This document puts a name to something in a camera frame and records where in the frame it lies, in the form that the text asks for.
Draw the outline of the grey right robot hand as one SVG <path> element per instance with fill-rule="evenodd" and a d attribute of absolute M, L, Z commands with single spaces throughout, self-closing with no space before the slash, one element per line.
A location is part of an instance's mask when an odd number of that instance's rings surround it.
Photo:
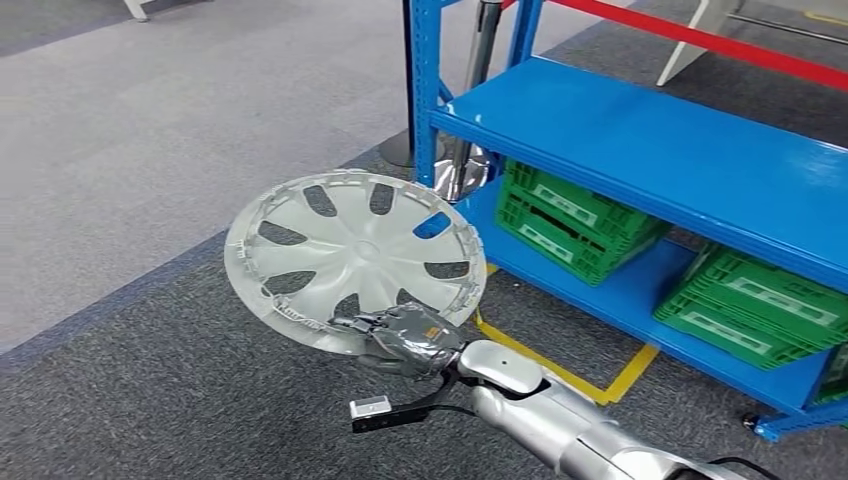
<path fill-rule="evenodd" d="M 362 365 L 412 379 L 439 374 L 466 345 L 454 325 L 416 302 L 329 323 L 365 337 L 369 351 L 358 357 Z"/>

